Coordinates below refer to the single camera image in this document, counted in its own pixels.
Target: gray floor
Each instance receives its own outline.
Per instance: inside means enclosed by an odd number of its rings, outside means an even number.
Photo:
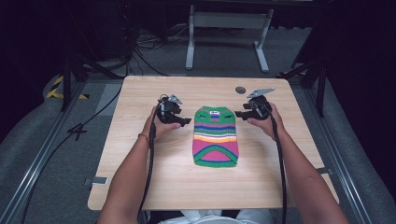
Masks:
[[[256,31],[234,32],[230,35],[219,30],[203,30],[197,33],[194,66],[191,71],[184,69],[188,42],[185,35],[177,42],[164,45],[160,49],[142,51],[144,58],[157,70],[174,76],[187,77],[262,77],[274,78],[279,72],[289,71],[298,50],[304,43],[309,29],[271,29],[264,44],[264,53],[270,72],[261,72],[252,43],[260,34]],[[131,60],[129,75],[155,75],[138,57]],[[125,74],[125,67],[113,72]],[[299,78],[290,79],[294,95],[304,114],[304,118],[318,146],[319,153],[333,171],[332,182],[340,198],[340,204],[351,223],[394,223],[395,204],[373,166],[364,154],[353,133],[346,116],[327,83],[324,101],[324,119],[318,119],[312,108],[312,90],[302,90],[296,84]],[[43,90],[45,96],[53,84],[51,80]],[[88,120],[106,105],[116,94],[120,83],[101,74],[92,74],[84,85],[82,93],[89,94],[88,100],[76,100],[59,128],[53,145],[56,147],[67,131]],[[0,211],[7,205],[22,182],[25,172],[46,141],[53,124],[60,116],[62,100],[46,99],[45,103],[23,118],[0,145]],[[50,158],[40,176],[25,223],[94,223],[99,212],[87,207],[90,186],[86,180],[95,175],[98,162],[106,141],[115,104],[110,105],[99,116],[92,119],[78,141],[72,136]],[[323,124],[331,134],[323,132]],[[351,180],[359,193],[370,220],[361,221],[361,215],[354,202],[359,198],[346,191],[347,187],[339,173],[337,161],[332,159],[335,147],[345,164]],[[20,223],[24,204],[9,223]],[[288,223],[301,223],[296,209],[288,210]],[[273,211],[280,222],[280,209]]]

